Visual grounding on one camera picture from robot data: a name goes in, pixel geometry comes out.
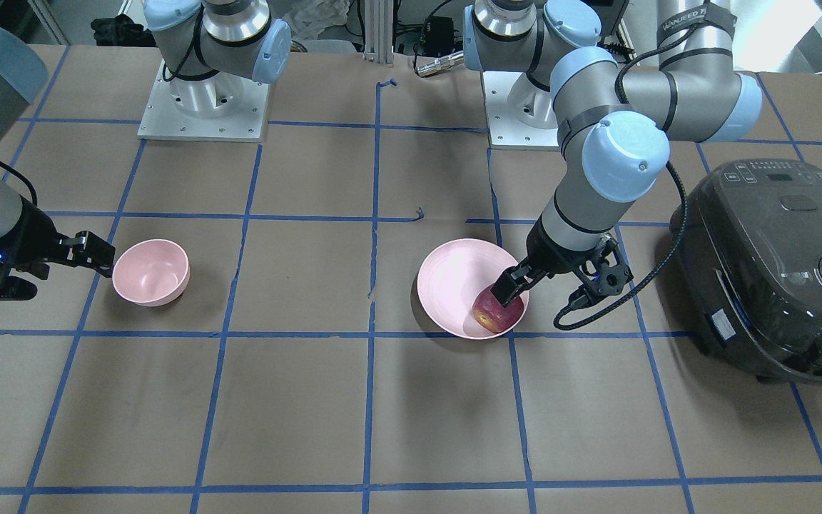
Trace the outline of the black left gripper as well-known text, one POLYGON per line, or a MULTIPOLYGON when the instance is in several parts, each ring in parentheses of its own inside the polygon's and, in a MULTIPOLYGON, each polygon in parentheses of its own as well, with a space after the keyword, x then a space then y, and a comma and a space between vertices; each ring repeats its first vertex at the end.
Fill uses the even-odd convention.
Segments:
POLYGON ((582 283, 577 292, 587 297, 619 296, 633 279, 619 244, 607 232, 588 233, 587 247, 558 244, 541 219, 527 237, 527 256, 502 271, 490 287, 500 306, 508 307, 544 278, 573 273, 582 283))

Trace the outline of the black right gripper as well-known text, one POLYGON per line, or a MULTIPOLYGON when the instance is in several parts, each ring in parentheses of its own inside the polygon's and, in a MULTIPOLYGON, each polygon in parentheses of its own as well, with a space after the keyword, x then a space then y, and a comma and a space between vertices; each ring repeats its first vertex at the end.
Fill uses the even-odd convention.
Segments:
POLYGON ((116 248, 90 231, 74 236, 58 232, 49 215, 32 203, 11 203, 0 209, 0 301, 29 301, 36 284, 13 276, 29 273, 45 281, 49 266, 84 267, 111 278, 116 248))

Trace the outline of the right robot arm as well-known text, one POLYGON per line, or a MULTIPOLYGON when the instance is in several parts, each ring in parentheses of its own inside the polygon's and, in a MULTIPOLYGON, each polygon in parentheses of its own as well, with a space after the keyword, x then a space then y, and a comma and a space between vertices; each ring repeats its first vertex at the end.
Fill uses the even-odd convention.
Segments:
MULTIPOLYGON (((265 1, 146 1, 147 27, 184 114, 225 113, 242 97, 237 81, 274 84, 286 68, 293 32, 265 1)), ((48 84, 42 59, 0 27, 0 140, 48 84)), ((0 301, 29 301, 50 266, 83 267, 110 278, 116 251, 89 231, 68 236, 37 205, 0 179, 0 301)))

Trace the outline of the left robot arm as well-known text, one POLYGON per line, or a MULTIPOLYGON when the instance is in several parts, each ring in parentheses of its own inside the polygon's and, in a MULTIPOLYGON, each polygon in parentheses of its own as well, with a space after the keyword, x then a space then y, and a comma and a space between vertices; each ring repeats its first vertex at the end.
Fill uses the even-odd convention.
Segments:
POLYGON ((509 305, 545 277, 577 272, 654 185, 671 142, 734 142, 762 108, 737 73, 728 1, 660 1, 656 67, 619 65, 598 46, 601 22, 581 1, 476 1, 463 50, 474 71, 522 72, 546 91, 564 178, 527 239, 527 256, 493 284, 509 305))

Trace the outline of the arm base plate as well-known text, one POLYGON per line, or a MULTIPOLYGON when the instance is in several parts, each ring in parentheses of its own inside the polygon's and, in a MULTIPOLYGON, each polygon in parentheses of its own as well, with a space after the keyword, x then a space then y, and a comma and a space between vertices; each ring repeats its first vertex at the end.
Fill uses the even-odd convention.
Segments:
POLYGON ((205 81, 166 81, 164 61, 146 102, 137 136, 144 140, 260 143, 268 120, 270 84, 218 73, 205 81))
POLYGON ((489 146, 499 150, 557 151, 557 117, 550 94, 525 72, 482 73, 489 146))

